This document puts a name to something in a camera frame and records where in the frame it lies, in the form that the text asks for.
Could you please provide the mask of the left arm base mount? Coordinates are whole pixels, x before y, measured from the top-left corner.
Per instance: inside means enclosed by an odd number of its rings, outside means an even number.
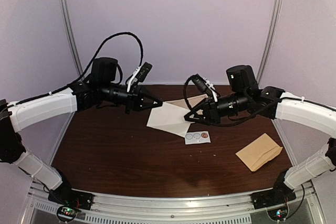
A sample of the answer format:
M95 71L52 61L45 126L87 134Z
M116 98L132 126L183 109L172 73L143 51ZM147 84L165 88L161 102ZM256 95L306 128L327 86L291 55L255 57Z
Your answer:
M74 190L68 196L61 196L53 191L48 194L48 200L75 209L90 210L93 194Z

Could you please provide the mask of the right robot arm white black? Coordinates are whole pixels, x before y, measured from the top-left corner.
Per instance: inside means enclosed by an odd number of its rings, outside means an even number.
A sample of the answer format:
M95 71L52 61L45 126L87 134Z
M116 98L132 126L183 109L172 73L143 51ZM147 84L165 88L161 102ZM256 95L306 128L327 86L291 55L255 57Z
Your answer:
M221 97L205 78L194 74L185 81L183 97L188 122L233 127L260 115L299 123L329 135L327 144L299 165L281 173L269 192L279 204L298 186L327 171L335 171L335 108L298 97L272 86L260 89L253 69L237 65L226 71L231 94Z

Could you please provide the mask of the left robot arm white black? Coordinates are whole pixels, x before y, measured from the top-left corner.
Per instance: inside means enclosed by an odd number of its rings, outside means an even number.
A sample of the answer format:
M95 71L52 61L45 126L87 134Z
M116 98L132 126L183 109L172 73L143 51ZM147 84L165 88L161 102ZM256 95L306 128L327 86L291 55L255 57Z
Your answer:
M95 59L91 73L84 81L75 81L65 89L7 103L1 100L1 162L14 164L28 175L42 182L64 205L71 205L76 197L70 183L55 168L47 165L22 144L19 132L33 124L62 115L100 108L102 102L125 107L125 113L161 107L163 102L139 86L152 65L139 66L126 85L115 83L121 71L118 61L102 57Z

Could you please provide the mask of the brown kraft envelope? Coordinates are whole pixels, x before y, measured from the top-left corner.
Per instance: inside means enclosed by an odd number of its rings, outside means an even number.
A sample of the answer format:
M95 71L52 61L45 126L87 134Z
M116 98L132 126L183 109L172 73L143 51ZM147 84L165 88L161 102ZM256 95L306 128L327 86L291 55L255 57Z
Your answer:
M251 172L255 172L277 157L282 149L283 147L279 146L268 134L264 133L238 151L236 156Z

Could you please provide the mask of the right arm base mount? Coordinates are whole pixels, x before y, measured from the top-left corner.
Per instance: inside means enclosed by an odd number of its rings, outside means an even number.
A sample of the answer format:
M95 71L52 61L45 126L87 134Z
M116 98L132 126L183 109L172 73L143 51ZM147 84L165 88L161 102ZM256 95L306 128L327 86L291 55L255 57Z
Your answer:
M274 190L259 191L251 194L254 209L283 205L289 201L295 200L296 198L296 194L293 192L284 194Z

